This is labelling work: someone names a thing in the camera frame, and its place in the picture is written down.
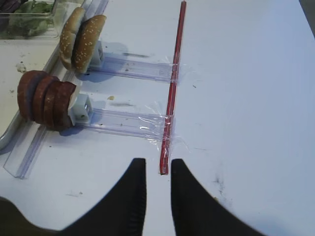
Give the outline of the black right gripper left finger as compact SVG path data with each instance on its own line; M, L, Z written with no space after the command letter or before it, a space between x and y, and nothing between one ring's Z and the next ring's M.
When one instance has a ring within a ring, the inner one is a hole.
M88 212L48 236L141 236L146 215L146 160L134 158L109 192Z

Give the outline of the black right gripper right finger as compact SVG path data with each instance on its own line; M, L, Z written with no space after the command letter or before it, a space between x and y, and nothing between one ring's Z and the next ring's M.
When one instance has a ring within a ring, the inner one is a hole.
M171 161L171 208L177 236L261 236L197 181L182 159Z

